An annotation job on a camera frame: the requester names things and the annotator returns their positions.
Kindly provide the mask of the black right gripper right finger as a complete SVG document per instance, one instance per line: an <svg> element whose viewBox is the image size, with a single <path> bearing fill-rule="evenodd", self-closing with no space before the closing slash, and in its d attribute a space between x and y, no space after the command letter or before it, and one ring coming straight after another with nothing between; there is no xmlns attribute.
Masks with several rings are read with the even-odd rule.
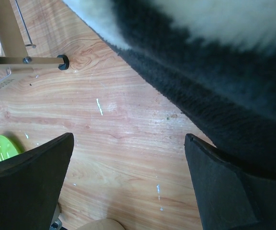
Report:
<svg viewBox="0 0 276 230"><path fill-rule="evenodd" d="M276 230L276 173L226 154L193 134L185 155L205 230Z"/></svg>

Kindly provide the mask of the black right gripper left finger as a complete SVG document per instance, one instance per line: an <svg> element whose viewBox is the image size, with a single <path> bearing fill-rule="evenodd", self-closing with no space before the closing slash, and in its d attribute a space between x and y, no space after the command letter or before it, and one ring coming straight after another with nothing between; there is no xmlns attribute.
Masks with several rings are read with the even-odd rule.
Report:
<svg viewBox="0 0 276 230"><path fill-rule="evenodd" d="M0 230L50 228L73 149L64 133L0 162Z"/></svg>

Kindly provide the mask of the steel wire dish rack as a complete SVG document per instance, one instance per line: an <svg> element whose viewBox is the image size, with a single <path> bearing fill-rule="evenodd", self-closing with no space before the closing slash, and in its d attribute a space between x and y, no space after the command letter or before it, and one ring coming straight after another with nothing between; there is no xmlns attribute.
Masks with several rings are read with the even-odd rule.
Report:
<svg viewBox="0 0 276 230"><path fill-rule="evenodd" d="M15 1L0 0L0 89L24 77L32 75L36 69L69 68L66 55L57 57L32 57L28 48L36 48L33 43L20 6Z"/></svg>

